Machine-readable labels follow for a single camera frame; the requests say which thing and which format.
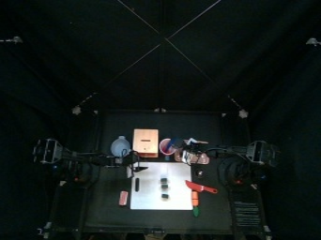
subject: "table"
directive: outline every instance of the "table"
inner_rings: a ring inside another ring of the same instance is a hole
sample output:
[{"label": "table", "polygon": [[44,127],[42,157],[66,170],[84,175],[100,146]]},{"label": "table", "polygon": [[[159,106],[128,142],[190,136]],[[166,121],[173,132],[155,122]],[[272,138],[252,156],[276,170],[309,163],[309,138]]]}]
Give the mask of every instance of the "table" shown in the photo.
[{"label": "table", "polygon": [[[118,136],[126,136],[131,144],[135,128],[159,129],[159,140],[193,137],[199,141],[207,141],[209,148],[218,144],[248,145],[250,143],[246,119],[242,119],[235,112],[227,114],[221,112],[103,112],[99,116],[84,116],[79,119],[75,131],[70,135],[68,148],[79,152],[98,149],[110,154],[111,143]],[[162,154],[159,158],[146,159],[146,161],[163,160]],[[131,210],[130,204],[120,207],[118,205],[120,191],[126,190],[131,193],[127,170],[126,168],[98,168],[96,182],[88,185],[83,192],[75,190],[82,200],[78,204],[72,201],[62,201],[62,196],[68,194],[64,194],[60,189],[59,196],[56,196],[56,202],[60,199],[60,203],[54,206],[51,215],[51,220],[55,222],[54,231],[72,231],[79,239],[82,233],[103,232],[154,235],[202,233],[242,236],[238,234],[242,231],[237,223],[241,218],[234,217],[235,212],[231,209],[235,203],[231,198],[233,194],[218,177],[217,169],[221,161],[222,159],[210,157],[210,164],[190,166],[191,181],[218,189],[218,194],[199,193],[199,217],[195,217],[187,210]],[[194,174],[199,168],[205,172],[203,178],[198,178]],[[264,210],[260,192],[250,188],[248,198],[249,196],[250,202],[256,202],[256,206],[260,206],[258,212],[261,213]],[[235,198],[242,204],[242,194],[238,194]],[[66,220],[64,214],[70,211],[75,217]],[[250,228],[250,231],[258,233],[260,236],[265,235],[261,229],[257,231]]]}]

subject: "cardboard box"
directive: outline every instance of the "cardboard box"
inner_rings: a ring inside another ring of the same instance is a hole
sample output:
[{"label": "cardboard box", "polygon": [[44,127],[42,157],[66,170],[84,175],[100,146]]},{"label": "cardboard box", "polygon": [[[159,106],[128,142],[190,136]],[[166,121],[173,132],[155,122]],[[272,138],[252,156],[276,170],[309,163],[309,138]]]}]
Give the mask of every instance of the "cardboard box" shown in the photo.
[{"label": "cardboard box", "polygon": [[143,158],[158,158],[158,129],[135,129],[132,150]]}]

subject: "pink object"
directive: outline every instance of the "pink object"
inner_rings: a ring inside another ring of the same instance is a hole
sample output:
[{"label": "pink object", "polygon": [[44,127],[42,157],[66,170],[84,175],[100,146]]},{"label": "pink object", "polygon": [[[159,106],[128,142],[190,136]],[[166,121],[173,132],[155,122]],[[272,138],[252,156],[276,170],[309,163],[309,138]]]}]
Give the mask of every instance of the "pink object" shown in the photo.
[{"label": "pink object", "polygon": [[169,147],[169,143],[170,143],[171,139],[163,139],[159,143],[159,150],[162,152],[163,155],[171,155],[175,152],[175,148],[173,148],[171,146]]},{"label": "pink object", "polygon": [[127,197],[128,197],[128,192],[122,191],[120,192],[120,198],[119,198],[119,205],[126,206],[127,205]]}]

